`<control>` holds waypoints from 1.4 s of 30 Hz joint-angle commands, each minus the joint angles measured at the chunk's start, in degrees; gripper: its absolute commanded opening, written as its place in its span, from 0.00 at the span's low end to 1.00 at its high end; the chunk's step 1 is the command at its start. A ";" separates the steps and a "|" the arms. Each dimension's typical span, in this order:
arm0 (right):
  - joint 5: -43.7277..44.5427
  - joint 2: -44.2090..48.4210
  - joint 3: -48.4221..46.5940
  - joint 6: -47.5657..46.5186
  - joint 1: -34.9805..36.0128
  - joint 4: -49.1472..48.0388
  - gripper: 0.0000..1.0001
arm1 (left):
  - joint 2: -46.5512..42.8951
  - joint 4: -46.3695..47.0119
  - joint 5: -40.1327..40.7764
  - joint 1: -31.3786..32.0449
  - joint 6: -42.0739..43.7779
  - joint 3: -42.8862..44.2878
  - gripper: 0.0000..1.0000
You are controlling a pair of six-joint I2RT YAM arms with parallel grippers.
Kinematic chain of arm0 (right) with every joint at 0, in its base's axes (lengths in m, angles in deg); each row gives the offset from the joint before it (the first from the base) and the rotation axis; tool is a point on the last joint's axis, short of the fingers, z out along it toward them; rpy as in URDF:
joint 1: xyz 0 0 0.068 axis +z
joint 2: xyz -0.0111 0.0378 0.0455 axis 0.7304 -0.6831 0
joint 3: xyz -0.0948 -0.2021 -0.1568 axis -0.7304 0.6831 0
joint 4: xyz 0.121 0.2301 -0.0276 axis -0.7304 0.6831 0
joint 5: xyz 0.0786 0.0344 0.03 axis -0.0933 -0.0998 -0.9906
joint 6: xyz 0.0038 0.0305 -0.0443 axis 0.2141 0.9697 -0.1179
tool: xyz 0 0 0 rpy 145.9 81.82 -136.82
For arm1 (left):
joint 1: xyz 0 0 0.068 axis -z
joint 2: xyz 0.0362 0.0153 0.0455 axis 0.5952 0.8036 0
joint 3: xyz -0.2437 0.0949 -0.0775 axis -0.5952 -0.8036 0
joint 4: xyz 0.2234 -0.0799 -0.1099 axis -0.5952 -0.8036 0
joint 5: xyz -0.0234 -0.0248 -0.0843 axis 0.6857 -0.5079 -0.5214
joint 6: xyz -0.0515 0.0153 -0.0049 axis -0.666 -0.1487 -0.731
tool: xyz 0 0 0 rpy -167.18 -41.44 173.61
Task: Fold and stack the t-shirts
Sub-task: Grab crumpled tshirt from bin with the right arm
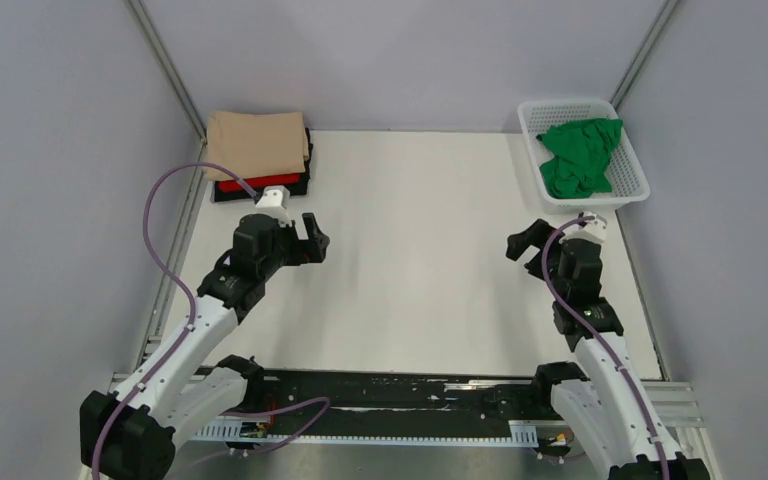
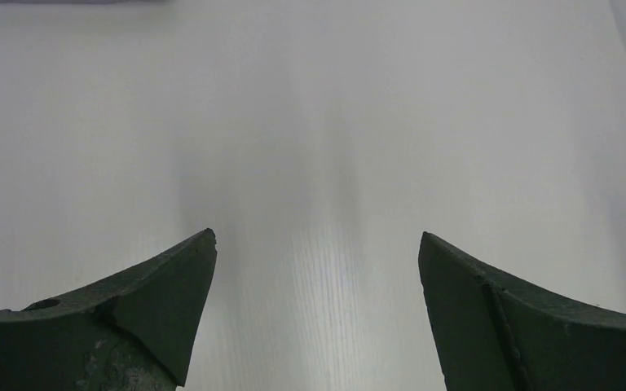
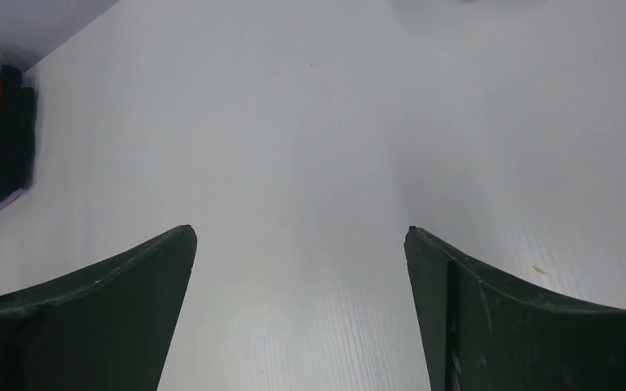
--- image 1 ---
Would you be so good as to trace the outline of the green t-shirt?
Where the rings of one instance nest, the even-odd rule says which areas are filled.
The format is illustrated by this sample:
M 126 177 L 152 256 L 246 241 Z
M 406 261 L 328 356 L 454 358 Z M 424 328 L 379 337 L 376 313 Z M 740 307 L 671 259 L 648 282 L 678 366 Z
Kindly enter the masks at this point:
M 611 192 L 606 172 L 623 126 L 621 119 L 594 118 L 552 126 L 537 135 L 552 156 L 539 167 L 549 195 L 573 200 Z

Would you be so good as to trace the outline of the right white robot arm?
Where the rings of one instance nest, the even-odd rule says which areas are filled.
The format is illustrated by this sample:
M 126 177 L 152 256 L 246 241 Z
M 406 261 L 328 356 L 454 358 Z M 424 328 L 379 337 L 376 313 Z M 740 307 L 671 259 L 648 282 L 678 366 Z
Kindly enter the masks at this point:
M 538 219 L 508 236 L 517 261 L 534 247 L 526 271 L 553 297 L 553 322 L 575 359 L 539 366 L 531 403 L 560 416 L 602 479 L 708 479 L 669 432 L 630 359 L 624 328 L 602 295 L 606 220 L 583 212 L 558 228 Z

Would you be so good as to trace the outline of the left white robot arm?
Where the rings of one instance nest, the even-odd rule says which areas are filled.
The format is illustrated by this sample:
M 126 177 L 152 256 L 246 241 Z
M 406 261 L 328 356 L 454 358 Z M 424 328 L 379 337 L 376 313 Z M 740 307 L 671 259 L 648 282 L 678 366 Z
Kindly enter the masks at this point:
M 330 238 L 312 213 L 295 223 L 270 214 L 242 217 L 232 246 L 195 293 L 176 333 L 112 392 L 91 392 L 79 409 L 81 458 L 93 478 L 162 479 L 178 449 L 199 430 L 236 407 L 258 411 L 266 400 L 263 369 L 231 355 L 198 384 L 188 384 L 209 353 L 264 298 L 283 267 L 320 264 Z

